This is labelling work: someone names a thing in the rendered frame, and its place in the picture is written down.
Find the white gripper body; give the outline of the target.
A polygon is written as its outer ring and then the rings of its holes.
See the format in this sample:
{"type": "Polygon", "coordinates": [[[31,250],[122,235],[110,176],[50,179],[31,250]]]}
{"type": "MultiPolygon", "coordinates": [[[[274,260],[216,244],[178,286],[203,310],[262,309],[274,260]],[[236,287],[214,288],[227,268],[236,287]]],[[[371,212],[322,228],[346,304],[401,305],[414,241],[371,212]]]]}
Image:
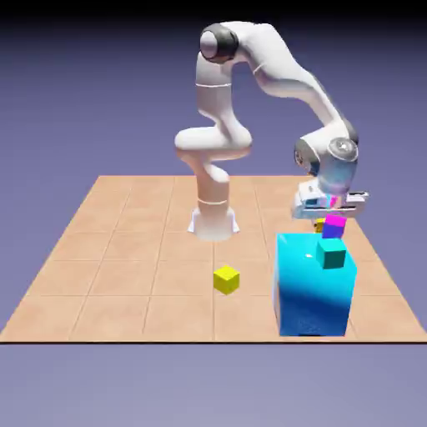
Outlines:
{"type": "Polygon", "coordinates": [[[318,182],[304,182],[298,187],[291,208],[293,219],[321,219],[328,214],[354,218],[369,199],[369,193],[350,192],[333,195],[323,192],[318,182]]]}

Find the large blue box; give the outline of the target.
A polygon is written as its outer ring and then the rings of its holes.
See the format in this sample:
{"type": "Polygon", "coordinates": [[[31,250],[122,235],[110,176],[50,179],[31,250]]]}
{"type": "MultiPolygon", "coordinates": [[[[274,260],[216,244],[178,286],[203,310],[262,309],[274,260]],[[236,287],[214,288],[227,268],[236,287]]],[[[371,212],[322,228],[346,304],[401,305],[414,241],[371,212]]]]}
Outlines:
{"type": "Polygon", "coordinates": [[[276,235],[272,296],[282,336],[345,335],[357,267],[347,250],[343,268],[323,269],[316,259],[321,238],[276,235]]]}

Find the small magenta cube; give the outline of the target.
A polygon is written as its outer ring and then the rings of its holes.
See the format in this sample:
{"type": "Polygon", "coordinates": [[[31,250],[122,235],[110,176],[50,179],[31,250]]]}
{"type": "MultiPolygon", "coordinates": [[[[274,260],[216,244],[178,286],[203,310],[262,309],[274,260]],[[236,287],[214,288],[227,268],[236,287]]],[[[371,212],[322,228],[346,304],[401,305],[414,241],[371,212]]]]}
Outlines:
{"type": "Polygon", "coordinates": [[[346,222],[346,217],[328,214],[324,220],[322,238],[341,239],[344,234],[346,222]]]}

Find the small yellow cube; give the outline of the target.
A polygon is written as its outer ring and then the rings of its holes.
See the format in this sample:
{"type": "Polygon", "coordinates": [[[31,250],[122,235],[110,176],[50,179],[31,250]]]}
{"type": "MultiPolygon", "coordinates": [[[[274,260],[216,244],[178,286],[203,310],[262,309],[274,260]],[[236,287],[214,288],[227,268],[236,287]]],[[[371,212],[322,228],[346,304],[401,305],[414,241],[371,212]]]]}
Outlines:
{"type": "Polygon", "coordinates": [[[239,287],[239,284],[240,272],[228,265],[213,272],[213,287],[222,294],[231,294],[239,287]]]}

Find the small cyan cube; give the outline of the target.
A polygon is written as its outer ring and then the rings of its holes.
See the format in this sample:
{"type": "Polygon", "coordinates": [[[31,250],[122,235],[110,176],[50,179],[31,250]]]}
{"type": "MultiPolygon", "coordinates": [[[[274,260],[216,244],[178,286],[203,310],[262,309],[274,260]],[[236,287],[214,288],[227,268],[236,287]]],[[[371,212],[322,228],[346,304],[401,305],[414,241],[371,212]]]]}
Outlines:
{"type": "Polygon", "coordinates": [[[344,267],[347,249],[341,239],[321,238],[316,247],[316,259],[323,269],[344,267]]]}

